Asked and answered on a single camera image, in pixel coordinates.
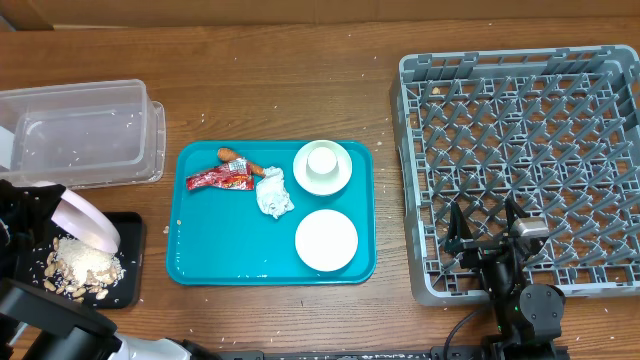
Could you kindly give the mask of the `orange carrot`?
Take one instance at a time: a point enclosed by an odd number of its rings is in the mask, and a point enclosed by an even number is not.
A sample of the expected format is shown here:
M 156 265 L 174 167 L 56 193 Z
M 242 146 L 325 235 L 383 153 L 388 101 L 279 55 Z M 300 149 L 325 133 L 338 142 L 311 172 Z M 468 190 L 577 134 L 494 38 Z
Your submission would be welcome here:
M 230 162 L 237 159 L 244 159 L 245 162 L 249 165 L 253 175 L 260 176 L 260 177 L 265 176 L 265 170 L 262 167 L 254 164 L 253 162 L 249 161 L 246 157 L 236 153 L 230 148 L 220 148 L 217 152 L 217 156 L 223 162 Z

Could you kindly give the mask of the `rice and peanuts food waste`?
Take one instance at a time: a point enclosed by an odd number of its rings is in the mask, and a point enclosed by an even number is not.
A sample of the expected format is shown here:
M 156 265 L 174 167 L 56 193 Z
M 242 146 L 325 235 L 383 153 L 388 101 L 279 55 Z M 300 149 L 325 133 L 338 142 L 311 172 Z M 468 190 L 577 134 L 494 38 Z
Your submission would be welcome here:
M 73 237 L 54 237 L 46 258 L 43 286 L 74 302 L 101 301 L 123 280 L 125 272 L 114 254 Z

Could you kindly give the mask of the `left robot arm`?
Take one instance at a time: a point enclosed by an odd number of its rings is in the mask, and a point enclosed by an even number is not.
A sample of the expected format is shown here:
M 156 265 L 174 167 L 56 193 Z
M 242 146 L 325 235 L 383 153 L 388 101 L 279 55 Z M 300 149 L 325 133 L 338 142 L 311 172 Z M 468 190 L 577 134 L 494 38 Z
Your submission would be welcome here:
M 65 187 L 16 187 L 1 182 L 1 357 L 14 353 L 19 329 L 40 330 L 27 359 L 221 360 L 222 356 L 188 340 L 143 340 L 117 333 L 99 312 L 48 294 L 14 279 L 17 262 L 42 238 L 45 223 L 62 200 Z

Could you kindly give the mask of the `red snack wrapper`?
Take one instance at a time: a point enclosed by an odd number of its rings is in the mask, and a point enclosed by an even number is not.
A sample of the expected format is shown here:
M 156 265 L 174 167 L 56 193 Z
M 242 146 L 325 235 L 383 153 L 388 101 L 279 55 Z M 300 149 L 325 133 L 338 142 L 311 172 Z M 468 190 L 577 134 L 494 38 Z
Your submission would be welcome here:
M 250 165 L 245 159 L 239 158 L 186 179 L 186 188 L 189 191 L 202 187 L 251 191 L 255 182 Z

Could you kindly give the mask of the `large white plate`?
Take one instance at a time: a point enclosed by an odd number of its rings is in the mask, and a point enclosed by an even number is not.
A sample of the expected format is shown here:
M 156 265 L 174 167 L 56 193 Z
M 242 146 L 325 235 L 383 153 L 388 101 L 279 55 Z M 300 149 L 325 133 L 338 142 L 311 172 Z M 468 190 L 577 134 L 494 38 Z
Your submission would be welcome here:
M 115 253 L 121 237 L 107 217 L 89 201 L 61 184 L 31 184 L 34 197 L 44 202 L 44 224 L 55 224 L 79 241 L 106 253 Z

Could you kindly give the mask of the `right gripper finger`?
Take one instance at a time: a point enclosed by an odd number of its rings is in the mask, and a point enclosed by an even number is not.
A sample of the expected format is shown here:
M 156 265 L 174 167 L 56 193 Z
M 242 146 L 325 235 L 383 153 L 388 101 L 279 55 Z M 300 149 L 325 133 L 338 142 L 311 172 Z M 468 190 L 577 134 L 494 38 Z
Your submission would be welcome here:
M 518 205 L 518 203 L 511 197 L 507 197 L 504 201 L 507 227 L 506 232 L 510 233 L 518 219 L 525 217 L 525 211 Z
M 473 242 L 473 235 L 466 222 L 460 206 L 453 202 L 450 207 L 450 220 L 444 251 L 448 254 L 458 254 L 468 249 Z

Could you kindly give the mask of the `white tissue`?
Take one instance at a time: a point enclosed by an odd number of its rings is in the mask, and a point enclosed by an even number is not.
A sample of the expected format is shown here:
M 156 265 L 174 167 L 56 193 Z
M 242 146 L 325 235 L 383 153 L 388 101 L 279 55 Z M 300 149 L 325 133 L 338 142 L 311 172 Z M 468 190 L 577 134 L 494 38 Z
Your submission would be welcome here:
M 255 191 L 259 209 L 274 219 L 295 208 L 285 188 L 284 172 L 281 168 L 266 168 L 264 177 L 257 183 Z

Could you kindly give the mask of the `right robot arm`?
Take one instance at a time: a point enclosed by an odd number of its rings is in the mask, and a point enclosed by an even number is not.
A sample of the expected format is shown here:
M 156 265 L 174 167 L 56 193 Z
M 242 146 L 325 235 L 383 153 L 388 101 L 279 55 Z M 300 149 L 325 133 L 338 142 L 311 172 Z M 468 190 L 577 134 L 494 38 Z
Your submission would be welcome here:
M 566 297 L 555 285 L 533 284 L 524 274 L 529 258 L 539 254 L 549 239 L 540 217 L 529 216 L 515 200 L 504 201 L 507 225 L 490 241 L 474 238 L 458 204 L 450 209 L 444 250 L 460 266 L 476 273 L 489 302 L 463 318 L 451 330 L 444 346 L 432 348 L 439 359 L 568 359 L 565 347 L 554 340 L 562 335 Z M 456 333 L 475 316 L 493 310 L 498 333 L 485 336 L 478 346 L 455 346 Z

